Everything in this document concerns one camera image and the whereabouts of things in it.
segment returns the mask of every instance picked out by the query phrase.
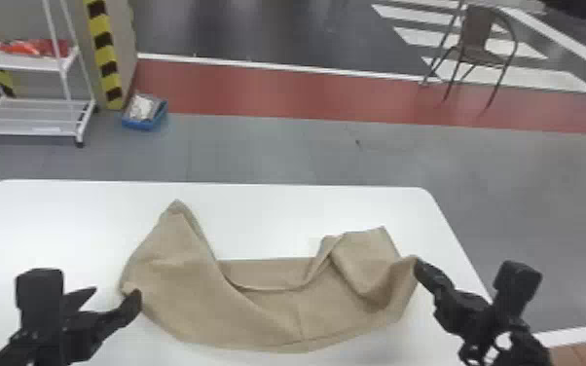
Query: chair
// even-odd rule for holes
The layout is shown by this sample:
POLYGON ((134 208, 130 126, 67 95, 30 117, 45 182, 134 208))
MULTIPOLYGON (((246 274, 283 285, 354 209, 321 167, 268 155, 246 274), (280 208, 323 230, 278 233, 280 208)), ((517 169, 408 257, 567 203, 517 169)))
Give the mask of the chair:
POLYGON ((450 95, 450 91, 452 90, 452 86, 455 83, 455 77, 458 74, 460 65, 464 62, 467 62, 470 63, 471 66, 470 69, 468 69, 468 71, 463 74, 460 79, 461 81, 463 81, 463 79, 465 79, 465 77, 468 76, 477 66, 501 69, 499 79, 497 79, 497 84, 495 85, 493 93, 489 98, 488 104, 486 105, 487 108, 490 107, 495 96, 497 95, 497 90, 502 83, 502 79, 506 74, 506 70, 511 64, 513 57, 516 55, 516 52, 518 51, 518 43, 518 37, 516 36, 516 33, 511 26, 511 22, 504 13, 489 7, 476 5, 468 6, 464 12, 464 17, 462 18, 461 32, 459 34, 457 44, 450 47, 443 54, 443 57, 441 57, 441 60, 436 64, 434 69, 431 70, 431 73, 435 74, 436 70, 438 70, 448 55, 450 55, 452 52, 458 53, 457 66, 455 66, 455 71, 452 74, 452 79, 450 79, 450 84, 448 85, 448 89, 445 91, 443 100, 446 100, 450 95), (493 28, 493 24, 496 20, 499 20, 503 27, 509 31, 511 40, 514 44, 513 52, 508 57, 496 55, 486 49, 486 43, 491 37, 491 29, 493 28))

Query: fabric fold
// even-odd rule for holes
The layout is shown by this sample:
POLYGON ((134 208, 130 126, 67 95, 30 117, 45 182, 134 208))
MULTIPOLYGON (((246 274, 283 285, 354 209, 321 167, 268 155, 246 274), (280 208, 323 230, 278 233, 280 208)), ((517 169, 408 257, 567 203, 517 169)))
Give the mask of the fabric fold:
POLYGON ((173 202, 130 256, 125 294, 184 342, 304 352, 397 321, 417 281, 385 228, 325 237, 315 257, 217 261, 193 212, 173 202))

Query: red object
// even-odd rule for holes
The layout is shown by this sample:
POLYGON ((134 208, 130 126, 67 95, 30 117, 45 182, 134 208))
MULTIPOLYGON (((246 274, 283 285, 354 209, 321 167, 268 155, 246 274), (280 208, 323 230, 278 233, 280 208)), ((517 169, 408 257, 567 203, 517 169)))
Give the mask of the red object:
POLYGON ((133 85, 172 113, 586 133, 586 94, 140 59, 133 85))
MULTIPOLYGON (((59 47, 59 55, 61 57, 68 57, 70 52, 68 41, 60 39, 56 43, 59 47)), ((28 39, 4 42, 0 44, 0 51, 14 55, 56 57, 52 39, 28 39)))

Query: white table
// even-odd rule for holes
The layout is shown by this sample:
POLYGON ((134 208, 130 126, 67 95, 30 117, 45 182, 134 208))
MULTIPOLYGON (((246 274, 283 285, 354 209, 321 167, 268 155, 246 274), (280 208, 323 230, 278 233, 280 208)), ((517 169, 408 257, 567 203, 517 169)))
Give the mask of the white table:
MULTIPOLYGON (((0 347, 18 328, 16 275, 59 268, 66 290, 98 286, 85 309, 116 307, 126 259, 175 199, 191 206, 220 259, 311 256, 324 235, 385 225, 400 253, 418 254, 458 287, 486 293, 438 205, 418 188, 3 181, 0 347)), ((397 324, 307 354, 183 344, 141 315, 86 365, 457 366, 460 340, 432 313, 419 286, 397 324)))

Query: shelf rack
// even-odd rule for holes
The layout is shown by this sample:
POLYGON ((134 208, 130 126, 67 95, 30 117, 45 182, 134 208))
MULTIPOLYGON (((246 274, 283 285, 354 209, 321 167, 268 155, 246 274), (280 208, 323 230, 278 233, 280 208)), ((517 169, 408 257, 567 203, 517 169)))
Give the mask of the shelf rack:
POLYGON ((0 87, 0 134, 72 136, 77 147, 84 147, 84 133, 95 110, 91 80, 65 0, 59 0, 73 43, 67 56, 59 54, 55 24, 49 0, 41 0, 56 57, 10 55, 0 51, 0 69, 16 71, 52 72, 59 75, 63 88, 62 99, 36 99, 8 97, 0 87), (89 99, 73 99, 68 86, 68 71, 75 59, 80 61, 87 84, 89 99))

